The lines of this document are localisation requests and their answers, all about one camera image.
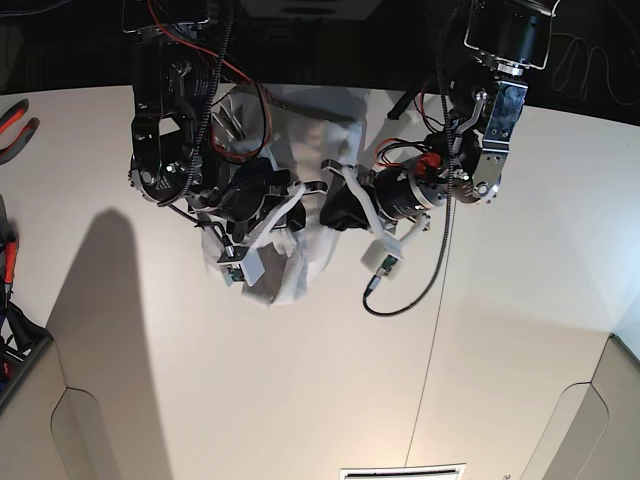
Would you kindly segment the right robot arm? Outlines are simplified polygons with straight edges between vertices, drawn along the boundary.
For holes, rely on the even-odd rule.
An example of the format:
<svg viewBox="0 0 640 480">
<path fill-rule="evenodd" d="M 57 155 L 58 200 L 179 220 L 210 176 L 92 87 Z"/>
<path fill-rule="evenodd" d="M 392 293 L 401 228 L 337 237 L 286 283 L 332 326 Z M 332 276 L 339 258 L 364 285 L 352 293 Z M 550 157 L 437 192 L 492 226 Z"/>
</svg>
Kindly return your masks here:
<svg viewBox="0 0 640 480">
<path fill-rule="evenodd" d="M 155 206 L 211 235 L 237 264 L 311 224 L 303 183 L 270 148 L 265 87 L 230 52 L 236 1 L 126 1 L 134 37 L 130 184 Z"/>
</svg>

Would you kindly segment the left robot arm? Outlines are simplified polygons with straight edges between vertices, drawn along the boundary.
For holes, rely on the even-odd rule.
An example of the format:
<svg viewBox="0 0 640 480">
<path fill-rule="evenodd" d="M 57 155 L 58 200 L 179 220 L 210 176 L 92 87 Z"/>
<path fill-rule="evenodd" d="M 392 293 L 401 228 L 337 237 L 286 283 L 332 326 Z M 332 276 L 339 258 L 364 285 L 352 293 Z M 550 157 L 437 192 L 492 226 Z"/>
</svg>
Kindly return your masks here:
<svg viewBox="0 0 640 480">
<path fill-rule="evenodd" d="M 545 68 L 557 6 L 457 2 L 435 52 L 441 129 L 422 140 L 383 143 L 378 167 L 356 176 L 364 197 L 341 187 L 322 207 L 320 224 L 373 231 L 415 222 L 453 199 L 476 204 L 495 195 L 528 92 L 523 74 Z"/>
</svg>

